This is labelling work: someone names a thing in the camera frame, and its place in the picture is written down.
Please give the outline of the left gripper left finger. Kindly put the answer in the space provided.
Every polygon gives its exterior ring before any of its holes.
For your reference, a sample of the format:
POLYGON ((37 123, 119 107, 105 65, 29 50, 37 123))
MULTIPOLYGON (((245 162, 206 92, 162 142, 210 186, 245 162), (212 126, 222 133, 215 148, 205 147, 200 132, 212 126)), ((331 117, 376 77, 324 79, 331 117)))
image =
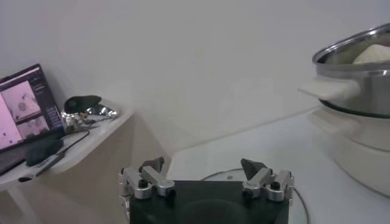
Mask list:
POLYGON ((145 161, 139 169, 133 167, 122 168, 118 173, 119 196, 122 198, 135 197, 138 200, 147 200, 152 197, 153 190, 161 197, 176 196, 175 182, 166 179, 159 171, 164 159, 159 157, 145 161))

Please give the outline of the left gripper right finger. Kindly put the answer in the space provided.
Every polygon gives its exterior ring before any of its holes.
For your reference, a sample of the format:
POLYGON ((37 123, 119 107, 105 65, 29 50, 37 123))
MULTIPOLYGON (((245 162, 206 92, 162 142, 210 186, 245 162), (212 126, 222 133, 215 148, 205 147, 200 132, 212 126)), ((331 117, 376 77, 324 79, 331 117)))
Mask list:
POLYGON ((294 176, 290 170, 274 173, 265 164, 244 158, 241 159, 241 166, 247 178, 243 182, 245 201, 265 197, 275 202, 292 202, 294 176))

